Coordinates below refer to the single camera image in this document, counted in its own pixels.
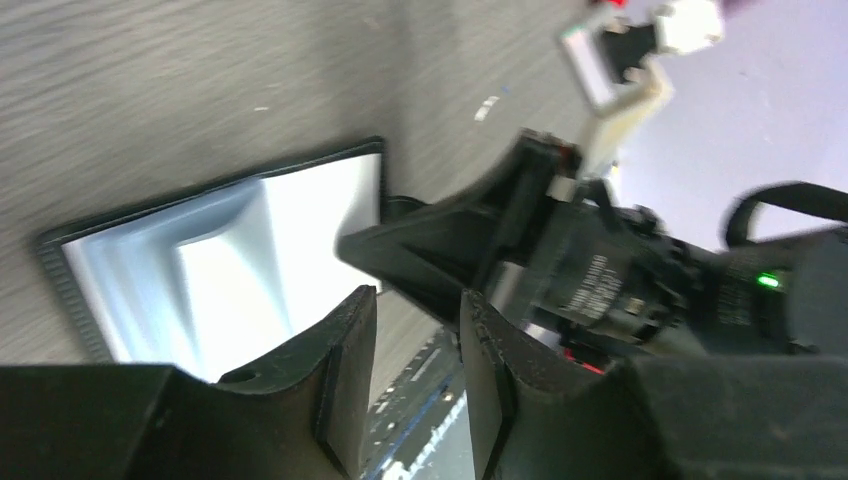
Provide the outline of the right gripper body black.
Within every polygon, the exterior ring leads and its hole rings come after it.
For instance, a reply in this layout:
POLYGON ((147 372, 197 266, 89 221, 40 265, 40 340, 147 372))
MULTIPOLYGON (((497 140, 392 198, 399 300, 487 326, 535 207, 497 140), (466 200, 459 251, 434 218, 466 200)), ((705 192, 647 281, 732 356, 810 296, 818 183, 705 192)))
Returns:
POLYGON ((567 359, 602 371, 658 356, 847 353, 847 196, 807 182, 747 192, 723 250, 670 236, 606 182, 556 202, 529 262, 491 304, 567 359))

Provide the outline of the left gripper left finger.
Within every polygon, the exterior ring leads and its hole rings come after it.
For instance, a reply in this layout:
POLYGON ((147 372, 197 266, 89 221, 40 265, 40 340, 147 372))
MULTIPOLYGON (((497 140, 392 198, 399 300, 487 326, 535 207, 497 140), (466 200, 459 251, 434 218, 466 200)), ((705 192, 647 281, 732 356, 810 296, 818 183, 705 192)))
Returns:
POLYGON ((376 292, 360 286, 267 354, 201 381, 172 365, 1 371, 5 479, 355 479, 376 292))

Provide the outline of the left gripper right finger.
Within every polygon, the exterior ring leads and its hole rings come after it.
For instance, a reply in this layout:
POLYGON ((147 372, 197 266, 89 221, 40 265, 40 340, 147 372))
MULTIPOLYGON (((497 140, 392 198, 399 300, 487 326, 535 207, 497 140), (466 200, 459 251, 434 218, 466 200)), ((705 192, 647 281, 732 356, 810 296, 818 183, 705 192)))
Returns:
POLYGON ((847 363, 638 356, 605 374, 467 291, 460 340, 480 479, 843 479, 847 363))

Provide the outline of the black leather card holder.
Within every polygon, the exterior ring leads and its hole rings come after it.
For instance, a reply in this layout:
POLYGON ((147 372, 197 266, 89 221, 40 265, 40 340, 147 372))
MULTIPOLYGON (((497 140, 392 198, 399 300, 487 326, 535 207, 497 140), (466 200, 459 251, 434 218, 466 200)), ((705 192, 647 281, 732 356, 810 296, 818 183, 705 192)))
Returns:
POLYGON ((270 161, 56 226, 33 251, 93 361, 215 382, 377 285, 336 247, 380 223, 385 150, 371 136, 270 161))

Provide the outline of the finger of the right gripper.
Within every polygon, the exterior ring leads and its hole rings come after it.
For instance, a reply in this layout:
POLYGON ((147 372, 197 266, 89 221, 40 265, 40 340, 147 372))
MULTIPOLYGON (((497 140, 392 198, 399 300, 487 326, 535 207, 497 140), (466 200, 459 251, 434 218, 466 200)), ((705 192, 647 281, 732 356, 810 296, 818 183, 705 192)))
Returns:
POLYGON ((463 190, 433 204, 391 196, 382 223, 343 236, 336 252, 455 332, 463 291, 485 292, 502 262, 529 262, 555 208, 550 184, 576 173, 576 145, 524 129, 463 190))

